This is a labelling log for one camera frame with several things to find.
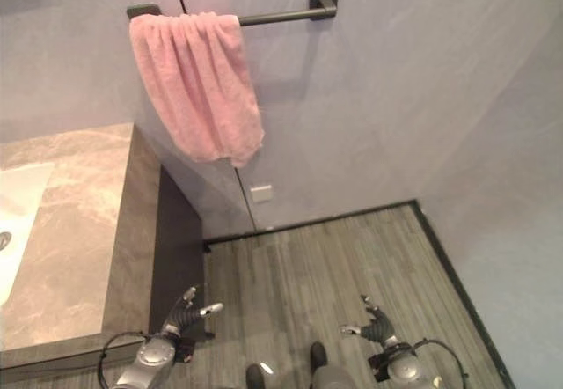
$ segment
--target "gray wall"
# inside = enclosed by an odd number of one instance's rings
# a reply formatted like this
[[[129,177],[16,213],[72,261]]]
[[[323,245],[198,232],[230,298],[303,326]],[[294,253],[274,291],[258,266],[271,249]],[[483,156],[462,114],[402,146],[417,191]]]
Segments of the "gray wall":
[[[250,15],[306,0],[186,0]],[[244,28],[266,137],[259,228],[410,199],[486,114],[561,0],[340,0],[334,21]]]
[[[0,141],[135,121],[205,219],[208,235],[252,223],[227,162],[196,165],[173,149],[137,74],[125,9],[152,1],[0,0]]]
[[[563,14],[423,193],[516,383],[563,387]]]

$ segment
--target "wooden floor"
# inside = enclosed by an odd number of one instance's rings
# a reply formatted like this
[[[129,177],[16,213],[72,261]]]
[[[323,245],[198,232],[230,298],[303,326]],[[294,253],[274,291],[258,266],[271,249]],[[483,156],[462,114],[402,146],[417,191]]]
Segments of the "wooden floor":
[[[408,206],[239,239],[212,246],[206,259],[208,301],[225,303],[210,319],[216,339],[178,365],[166,387],[245,387],[245,367],[266,363],[268,388],[307,388],[308,349],[322,341],[329,361],[359,388],[376,387],[366,359],[375,345],[342,336],[339,325],[367,324],[361,293],[394,322],[400,338],[448,343],[470,375],[469,387],[504,387],[486,348],[433,248]],[[461,387],[457,367],[440,347],[420,349],[429,372]],[[119,368],[106,371],[114,381]],[[6,388],[97,387],[93,371],[35,379]],[[388,384],[377,387],[391,388]]]

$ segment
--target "wall-mounted towel rack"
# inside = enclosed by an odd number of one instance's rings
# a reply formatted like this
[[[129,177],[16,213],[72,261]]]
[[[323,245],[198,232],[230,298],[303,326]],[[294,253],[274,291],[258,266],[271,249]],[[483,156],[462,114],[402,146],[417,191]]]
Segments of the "wall-mounted towel rack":
[[[238,17],[240,26],[257,26],[259,24],[272,24],[274,22],[297,21],[298,19],[327,19],[336,16],[338,0],[309,0],[309,9],[306,11],[291,11],[268,13],[265,15],[251,15]],[[137,4],[127,8],[129,19],[144,14],[160,15],[162,12],[157,4]]]

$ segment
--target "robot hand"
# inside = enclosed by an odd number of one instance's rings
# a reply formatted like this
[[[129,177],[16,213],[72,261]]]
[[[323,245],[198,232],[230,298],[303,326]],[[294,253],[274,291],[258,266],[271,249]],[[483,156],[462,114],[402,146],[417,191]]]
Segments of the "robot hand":
[[[340,327],[343,334],[356,334],[368,341],[379,343],[382,347],[388,348],[398,344],[395,329],[391,321],[379,307],[373,305],[369,297],[361,295],[361,299],[366,306],[366,312],[373,316],[367,326],[344,325]]]
[[[192,324],[210,314],[220,312],[223,304],[194,308],[196,288],[192,287],[180,297],[168,313],[160,333],[152,335],[137,351],[136,358],[121,374],[112,389],[152,389],[160,387],[170,374],[174,363],[187,363],[192,359],[194,342],[182,338],[182,333]]]
[[[384,351],[368,359],[377,382],[390,379],[398,388],[435,389],[422,369],[413,348],[400,342],[395,329],[387,316],[373,305],[369,298],[361,295],[366,312],[373,316],[367,326],[344,325],[340,327],[343,334],[355,334],[368,341],[376,342]]]

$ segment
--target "sink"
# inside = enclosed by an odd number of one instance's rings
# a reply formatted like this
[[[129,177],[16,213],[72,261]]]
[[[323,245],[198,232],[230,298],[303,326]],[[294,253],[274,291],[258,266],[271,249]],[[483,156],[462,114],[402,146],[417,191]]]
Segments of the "sink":
[[[0,172],[0,305],[10,296],[55,165],[26,165]]]

